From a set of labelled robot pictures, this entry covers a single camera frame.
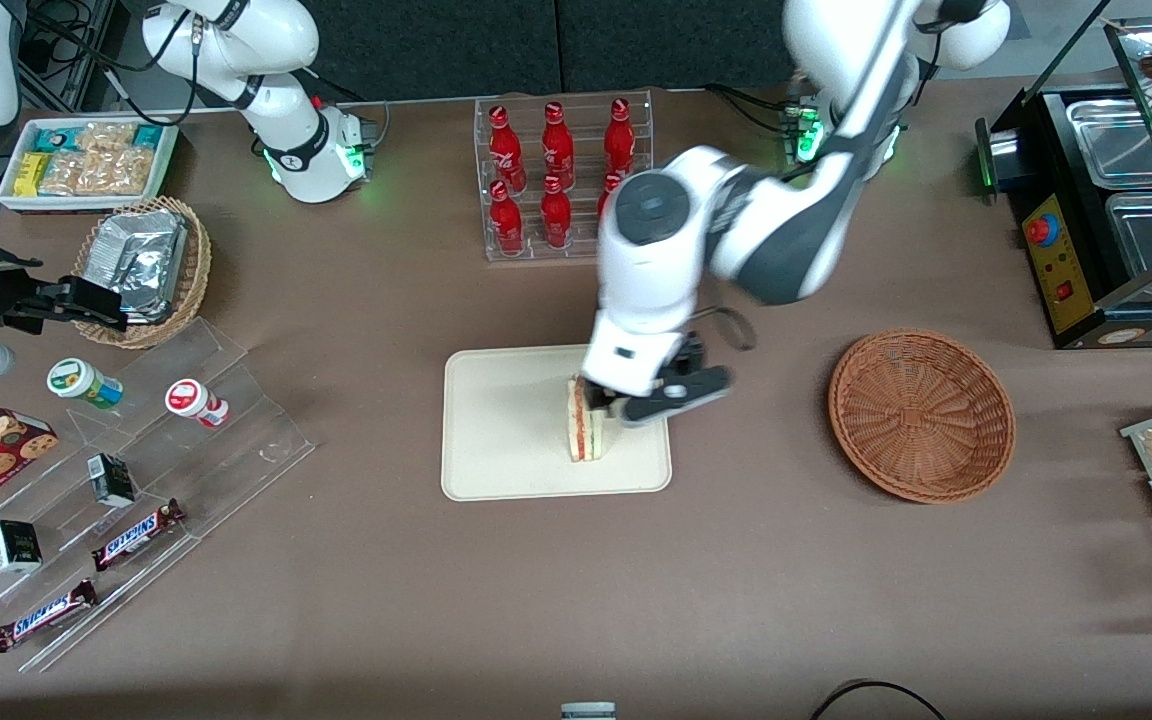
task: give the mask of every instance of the glass display case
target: glass display case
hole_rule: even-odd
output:
[[[1102,17],[1106,5],[977,123],[983,176],[1009,196],[1059,348],[1152,347],[1152,18]],[[1068,82],[1066,55],[1101,31],[1111,68]]]

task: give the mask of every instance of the clear acrylic rack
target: clear acrylic rack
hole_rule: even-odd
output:
[[[46,670],[314,449],[296,420],[265,395],[241,363],[244,354],[206,320],[195,320],[114,373],[126,391],[113,410],[78,404],[69,410],[71,427],[58,432],[63,441],[77,439],[63,446],[74,450],[58,456],[32,479],[17,478],[20,487],[0,491],[0,520],[32,523],[44,553],[44,564],[33,573],[0,573],[0,626],[55,600],[84,578],[91,578],[101,600],[69,624],[41,630],[1,655],[3,664],[22,673]],[[229,402],[229,419],[220,429],[205,429],[166,411],[166,388],[187,377]],[[137,488],[131,506],[96,502],[88,483],[88,457],[97,452],[127,462]],[[96,573],[91,551],[170,498],[179,501],[187,518],[122,564]]]

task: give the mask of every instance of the bottle rack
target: bottle rack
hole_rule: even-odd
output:
[[[79,611],[68,624],[44,629],[0,655],[5,665],[22,673],[46,670],[314,449],[296,420],[265,396],[241,363],[244,354],[206,320],[196,319],[114,373],[126,391],[113,410],[77,404],[69,410],[73,427],[61,439],[78,439],[63,446],[78,449],[58,457],[31,480],[17,478],[20,487],[0,501],[0,520],[32,523],[44,553],[41,568],[30,574],[0,573],[0,626],[55,600],[83,578],[91,578],[101,601]],[[205,429],[166,411],[162,394],[170,382],[187,377],[229,402],[229,419],[220,429]],[[137,488],[131,506],[115,509],[96,502],[88,457],[97,452],[127,462]],[[96,573],[91,551],[170,498],[187,518],[122,564]]]
[[[479,169],[479,202],[483,210],[483,240],[488,260],[562,260],[571,258],[594,258],[598,253],[598,199],[602,196],[602,179],[607,176],[607,159],[602,152],[602,136],[612,122],[612,100],[617,97],[630,103],[630,124],[634,127],[634,169],[649,170],[655,167],[652,119],[652,94],[636,92],[591,92],[591,94],[554,94],[547,97],[495,97],[477,100],[473,105],[473,151]],[[545,242],[544,220],[540,215],[540,199],[544,197],[545,161],[540,150],[540,136],[545,131],[545,104],[563,104],[567,127],[571,129],[576,143],[576,183],[567,191],[573,205],[570,243],[563,250],[553,249]],[[503,105],[509,111],[509,126],[522,143],[522,165],[526,169],[526,188],[513,196],[522,211],[522,255],[507,256],[500,252],[495,234],[492,232],[492,197],[488,187],[498,179],[492,161],[492,124],[488,109]]]

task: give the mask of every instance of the sandwich slice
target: sandwich slice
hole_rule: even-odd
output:
[[[567,441],[573,462],[590,462],[602,456],[602,418],[607,410],[590,410],[585,400],[585,378],[567,381]]]

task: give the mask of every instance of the yogurt cup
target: yogurt cup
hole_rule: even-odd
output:
[[[123,400],[123,384],[105,377],[91,363],[78,357],[67,357],[51,366],[47,389],[60,397],[81,397],[101,410],[109,410]]]
[[[205,384],[188,378],[173,382],[162,401],[173,414],[199,420],[207,429],[220,427],[229,419],[229,402],[217,397]]]

